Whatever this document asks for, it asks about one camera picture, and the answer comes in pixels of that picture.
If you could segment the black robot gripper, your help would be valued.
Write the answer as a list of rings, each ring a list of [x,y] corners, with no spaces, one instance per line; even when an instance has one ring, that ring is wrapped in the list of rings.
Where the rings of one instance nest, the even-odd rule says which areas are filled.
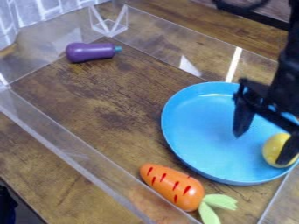
[[[264,117],[291,135],[298,134],[299,124],[286,118],[283,113],[299,117],[299,56],[280,53],[275,78],[270,86],[242,78],[234,101],[232,133],[235,137],[240,137],[248,131],[255,115]],[[275,163],[279,166],[291,165],[299,154],[296,145],[299,138],[290,134],[279,133],[275,136]]]

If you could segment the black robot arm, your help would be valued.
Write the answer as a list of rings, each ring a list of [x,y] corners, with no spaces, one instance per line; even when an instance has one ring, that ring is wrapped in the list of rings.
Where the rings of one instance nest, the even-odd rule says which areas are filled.
[[[238,92],[234,94],[235,137],[248,131],[255,114],[263,116],[291,135],[275,160],[278,165],[287,165],[299,154],[299,124],[283,116],[283,113],[290,113],[299,117],[299,0],[288,0],[288,4],[291,16],[287,43],[279,54],[271,85],[242,78]]]

